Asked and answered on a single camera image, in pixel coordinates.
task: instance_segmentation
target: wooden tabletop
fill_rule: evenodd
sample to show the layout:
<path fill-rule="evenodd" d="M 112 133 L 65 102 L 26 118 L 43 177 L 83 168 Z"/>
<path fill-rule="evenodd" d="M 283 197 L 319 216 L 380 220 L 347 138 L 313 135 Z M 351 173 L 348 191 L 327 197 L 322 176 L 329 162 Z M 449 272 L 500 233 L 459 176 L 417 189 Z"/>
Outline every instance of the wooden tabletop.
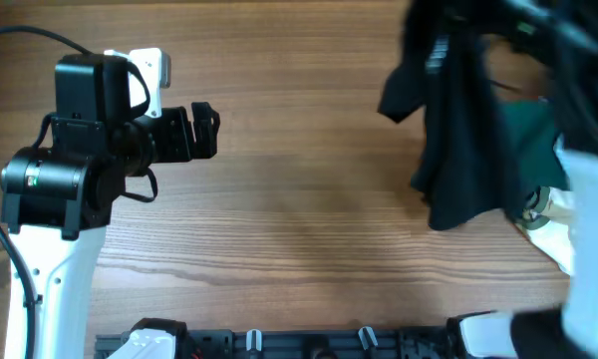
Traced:
<path fill-rule="evenodd" d="M 234 331 L 396 328 L 564 299 L 566 276 L 500 212 L 428 228 L 409 187 L 422 113 L 397 126 L 376 112 L 399 61 L 404 4 L 139 2 L 0 6 L 0 25 L 41 26 L 96 52 L 160 47 L 172 56 L 163 105 L 209 101 L 221 114 L 214 159 L 155 165 L 154 203 L 117 200 L 88 357 L 96 334 L 148 316 Z M 32 35 L 0 37 L 0 170 L 55 110 L 54 66 L 67 53 Z M 539 82 L 538 65 L 504 49 L 490 61 L 497 80 Z M 145 179 L 128 187 L 149 192 Z M 0 358 L 8 269 L 0 247 Z"/>

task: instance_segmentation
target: green fabric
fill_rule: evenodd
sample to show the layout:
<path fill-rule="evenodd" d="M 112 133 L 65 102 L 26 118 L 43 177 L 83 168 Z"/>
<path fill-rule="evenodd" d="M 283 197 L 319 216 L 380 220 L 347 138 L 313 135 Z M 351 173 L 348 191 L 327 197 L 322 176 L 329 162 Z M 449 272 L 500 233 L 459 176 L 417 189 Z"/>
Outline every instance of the green fabric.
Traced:
<path fill-rule="evenodd" d="M 507 103 L 503 105 L 503 113 L 518 155 L 521 179 L 533 188 L 551 186 L 569 190 L 567 176 L 553 149 L 560 133 L 549 104 L 540 101 Z"/>

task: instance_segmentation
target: wood grain surface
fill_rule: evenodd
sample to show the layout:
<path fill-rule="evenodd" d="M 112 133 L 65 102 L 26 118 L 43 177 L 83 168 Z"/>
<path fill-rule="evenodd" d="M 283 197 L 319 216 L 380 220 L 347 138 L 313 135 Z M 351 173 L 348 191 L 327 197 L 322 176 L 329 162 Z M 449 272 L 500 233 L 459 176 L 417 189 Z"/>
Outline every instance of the wood grain surface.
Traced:
<path fill-rule="evenodd" d="M 163 105 L 209 101 L 222 117 L 215 159 L 153 166 L 154 203 L 116 202 L 87 357 L 96 333 L 146 316 L 235 331 L 394 328 L 564 299 L 566 277 L 498 211 L 428 229 L 409 187 L 421 113 L 398 126 L 376 113 L 404 3 L 140 2 L 0 6 L 0 25 L 42 26 L 97 52 L 161 47 L 172 56 Z M 0 170 L 55 109 L 54 65 L 70 52 L 0 37 Z M 538 65 L 504 47 L 490 62 L 494 78 L 536 94 Z M 145 179 L 128 186 L 149 191 Z M 0 247 L 0 358 L 8 288 Z"/>

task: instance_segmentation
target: black cloth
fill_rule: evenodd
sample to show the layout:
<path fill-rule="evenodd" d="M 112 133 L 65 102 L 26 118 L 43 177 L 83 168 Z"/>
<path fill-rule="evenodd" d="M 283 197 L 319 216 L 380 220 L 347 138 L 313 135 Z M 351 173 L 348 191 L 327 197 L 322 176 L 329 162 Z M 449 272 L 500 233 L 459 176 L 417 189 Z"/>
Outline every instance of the black cloth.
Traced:
<path fill-rule="evenodd" d="M 520 180 L 479 34 L 443 16 L 443 5 L 416 0 L 411 7 L 402 63 L 386 82 L 379 112 L 399 123 L 426 106 L 427 142 L 412 187 L 431 208 L 430 228 L 450 229 L 494 208 L 518 218 L 534 188 Z M 427 71 L 435 43 L 444 39 L 440 69 Z"/>

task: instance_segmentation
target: wooden table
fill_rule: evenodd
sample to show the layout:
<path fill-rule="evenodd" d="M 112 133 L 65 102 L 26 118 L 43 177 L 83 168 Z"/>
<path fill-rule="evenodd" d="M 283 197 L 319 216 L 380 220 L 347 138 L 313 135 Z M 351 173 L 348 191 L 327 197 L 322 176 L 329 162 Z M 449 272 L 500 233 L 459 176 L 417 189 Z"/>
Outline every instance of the wooden table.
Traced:
<path fill-rule="evenodd" d="M 214 159 L 153 166 L 154 203 L 116 202 L 93 281 L 88 357 L 97 333 L 146 316 L 235 331 L 395 328 L 564 299 L 567 278 L 500 212 L 428 229 L 409 188 L 421 113 L 398 126 L 376 113 L 399 60 L 403 6 L 0 6 L 0 25 L 42 26 L 97 52 L 161 47 L 172 56 L 163 105 L 209 101 L 222 116 Z M 55 110 L 54 65 L 67 53 L 32 35 L 0 37 L 0 170 Z M 537 65 L 490 58 L 494 77 L 533 88 Z M 145 179 L 128 185 L 149 192 Z M 0 358 L 8 287 L 0 247 Z"/>

